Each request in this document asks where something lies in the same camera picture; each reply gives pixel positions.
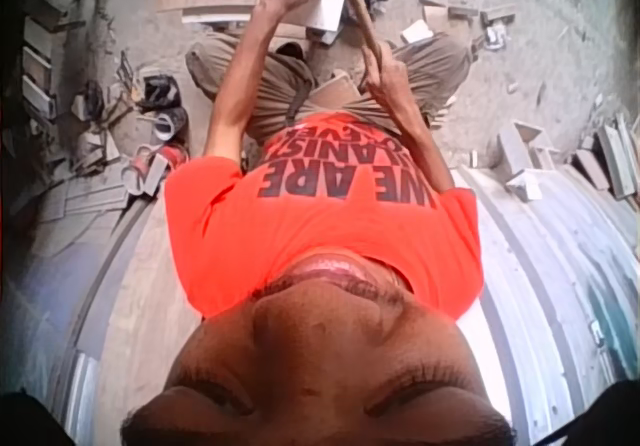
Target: orange t-shirt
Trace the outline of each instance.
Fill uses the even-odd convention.
[[[474,194],[435,193],[398,141],[345,113],[284,130],[244,177],[229,159],[191,161],[170,175],[165,198],[178,276],[205,317],[323,247],[391,266],[454,319],[482,289]]]

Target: wooden hammer handle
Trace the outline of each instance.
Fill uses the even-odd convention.
[[[367,11],[367,5],[364,0],[347,0],[351,5],[351,9],[356,15],[358,19],[358,23],[360,25],[360,30],[362,31],[362,35],[364,36],[364,41],[367,47],[373,51],[374,56],[376,57],[376,61],[378,62],[378,68],[382,64],[382,56],[380,51],[380,45],[376,41],[376,37],[373,33],[373,21],[371,21],[371,16],[369,16],[369,11]]]

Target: person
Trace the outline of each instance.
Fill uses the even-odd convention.
[[[326,111],[299,97],[306,65],[268,53],[304,1],[260,0],[242,39],[187,54],[215,104],[204,157],[171,174],[165,201],[205,319],[123,442],[513,444],[455,323],[483,285],[476,200],[424,119],[470,53],[443,35],[381,43],[381,64],[365,48],[368,92]],[[264,154],[243,175],[245,133]]]

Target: leg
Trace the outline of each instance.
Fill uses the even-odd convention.
[[[218,94],[239,40],[215,33],[205,44],[196,43],[187,53],[187,69],[202,92],[212,101]],[[264,144],[285,127],[285,118],[296,91],[305,82],[316,81],[308,66],[297,59],[269,53],[266,58],[258,100],[247,134]]]
[[[394,57],[407,65],[413,96],[422,114],[430,118],[435,117],[467,79],[472,62],[469,49],[445,34],[403,46],[394,51]],[[399,133],[368,93],[345,109],[377,126]]]

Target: concrete floor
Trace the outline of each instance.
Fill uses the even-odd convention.
[[[174,74],[190,115],[192,152],[201,151],[210,114],[210,103],[193,85],[184,65],[188,47],[206,34],[204,26],[187,26],[179,13],[158,14],[154,0],[99,0],[91,28],[67,39],[66,61],[80,77],[95,77],[103,87],[114,81],[114,59],[126,50],[134,68],[153,67]],[[602,93],[603,109],[623,107],[633,119],[638,113],[638,16],[631,14],[629,0],[477,0],[482,7],[508,2],[517,4],[515,23],[509,27],[511,41],[501,52],[483,51],[460,88],[449,123],[436,134],[451,166],[465,162],[477,150],[483,166],[498,160],[498,130],[517,118],[546,128],[556,147],[564,152],[576,148],[589,127],[594,99]],[[85,4],[92,10],[93,5]],[[381,38],[400,44],[400,32],[422,17],[418,0],[390,0],[377,20]],[[335,67],[362,70],[359,36],[345,31],[330,49],[319,51],[314,71],[325,78]],[[93,54],[88,66],[78,66],[79,46],[88,42]],[[517,81],[519,90],[507,93]],[[541,85],[546,94],[539,107]],[[115,129],[116,141],[125,154],[151,138],[148,125],[134,115]]]

